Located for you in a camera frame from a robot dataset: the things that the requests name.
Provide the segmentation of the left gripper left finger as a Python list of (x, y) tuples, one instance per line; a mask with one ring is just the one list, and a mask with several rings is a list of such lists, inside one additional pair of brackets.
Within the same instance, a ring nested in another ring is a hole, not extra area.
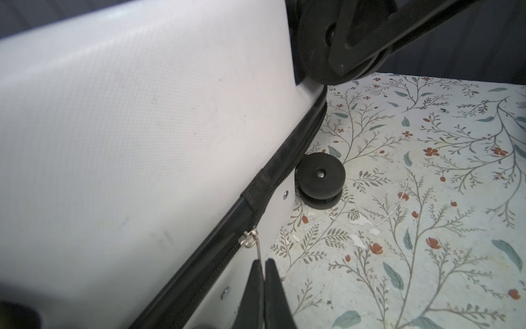
[(233, 329), (262, 329), (264, 326), (264, 274), (261, 261), (251, 266), (249, 278)]

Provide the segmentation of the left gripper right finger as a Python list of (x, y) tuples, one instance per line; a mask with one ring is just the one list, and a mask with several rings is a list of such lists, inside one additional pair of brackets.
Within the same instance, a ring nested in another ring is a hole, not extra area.
[(265, 262), (264, 323), (266, 329), (297, 329), (273, 259)]

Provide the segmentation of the white hard-shell suitcase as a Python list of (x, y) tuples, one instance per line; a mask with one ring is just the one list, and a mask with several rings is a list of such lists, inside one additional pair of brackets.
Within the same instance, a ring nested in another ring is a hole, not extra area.
[(469, 1), (2, 1), (1, 327), (232, 328), (345, 169), (327, 89)]

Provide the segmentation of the floral table mat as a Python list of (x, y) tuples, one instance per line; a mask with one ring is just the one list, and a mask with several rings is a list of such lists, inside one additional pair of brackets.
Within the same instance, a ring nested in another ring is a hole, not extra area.
[(327, 101), (341, 201), (297, 201), (271, 248), (296, 325), (524, 328), (525, 87), (376, 73)]

